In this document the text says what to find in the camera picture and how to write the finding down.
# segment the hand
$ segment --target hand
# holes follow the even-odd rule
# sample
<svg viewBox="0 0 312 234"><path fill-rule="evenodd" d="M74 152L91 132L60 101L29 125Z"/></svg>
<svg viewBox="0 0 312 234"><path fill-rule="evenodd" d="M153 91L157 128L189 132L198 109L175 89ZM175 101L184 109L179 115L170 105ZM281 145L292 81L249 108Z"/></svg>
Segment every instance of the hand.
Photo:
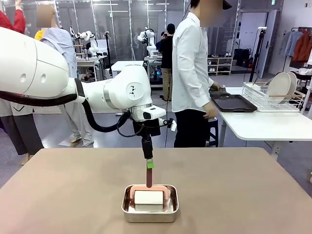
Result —
<svg viewBox="0 0 312 234"><path fill-rule="evenodd" d="M214 87L217 90L220 90L220 88L221 88L220 85L217 82L214 82L211 87Z"/></svg>
<svg viewBox="0 0 312 234"><path fill-rule="evenodd" d="M218 115L219 111L211 101L204 105L203 108L206 111L206 114L204 115L205 119L212 119Z"/></svg>
<svg viewBox="0 0 312 234"><path fill-rule="evenodd" d="M15 9L20 10L20 2L21 0L15 0Z"/></svg>

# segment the white dish rack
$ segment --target white dish rack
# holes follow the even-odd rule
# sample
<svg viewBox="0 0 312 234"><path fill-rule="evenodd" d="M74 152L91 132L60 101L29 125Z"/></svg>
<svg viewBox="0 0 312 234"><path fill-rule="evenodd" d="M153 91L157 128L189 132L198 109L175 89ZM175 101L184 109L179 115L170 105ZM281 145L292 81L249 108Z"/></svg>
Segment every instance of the white dish rack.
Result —
<svg viewBox="0 0 312 234"><path fill-rule="evenodd" d="M265 84L265 82L255 84L245 82L242 96L255 105L260 112L300 111L305 94L295 91L293 95L267 95L268 85Z"/></svg>

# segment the yellow cloth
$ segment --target yellow cloth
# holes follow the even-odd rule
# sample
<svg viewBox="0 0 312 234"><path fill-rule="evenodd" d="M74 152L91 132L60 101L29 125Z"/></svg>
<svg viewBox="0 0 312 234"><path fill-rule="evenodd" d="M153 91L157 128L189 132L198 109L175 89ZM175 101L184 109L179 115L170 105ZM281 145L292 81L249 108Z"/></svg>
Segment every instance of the yellow cloth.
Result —
<svg viewBox="0 0 312 234"><path fill-rule="evenodd" d="M44 34L44 30L39 30L36 35L35 35L35 39L36 40L41 40L42 36Z"/></svg>

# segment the stainless steel tray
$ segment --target stainless steel tray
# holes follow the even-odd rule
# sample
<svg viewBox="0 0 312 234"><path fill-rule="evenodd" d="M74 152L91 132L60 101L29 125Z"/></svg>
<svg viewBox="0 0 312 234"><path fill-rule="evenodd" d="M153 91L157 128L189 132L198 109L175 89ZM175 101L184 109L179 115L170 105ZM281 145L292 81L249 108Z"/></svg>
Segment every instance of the stainless steel tray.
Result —
<svg viewBox="0 0 312 234"><path fill-rule="evenodd" d="M139 212L135 210L134 203L130 200L130 189L135 184L129 185L124 192L121 208L125 215L125 219L129 223L172 223L175 221L178 210L179 201L177 198L176 188L172 185L163 185L168 188L169 199L164 205L162 212Z"/></svg>

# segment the green marker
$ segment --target green marker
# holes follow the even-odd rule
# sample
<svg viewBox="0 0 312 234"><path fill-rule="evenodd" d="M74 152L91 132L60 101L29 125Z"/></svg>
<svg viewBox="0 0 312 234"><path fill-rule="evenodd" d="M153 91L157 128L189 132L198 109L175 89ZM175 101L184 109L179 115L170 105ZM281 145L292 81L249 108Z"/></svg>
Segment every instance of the green marker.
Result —
<svg viewBox="0 0 312 234"><path fill-rule="evenodd" d="M146 160L146 166L147 166L147 169L153 169L154 168L154 162L153 162L152 158Z"/></svg>

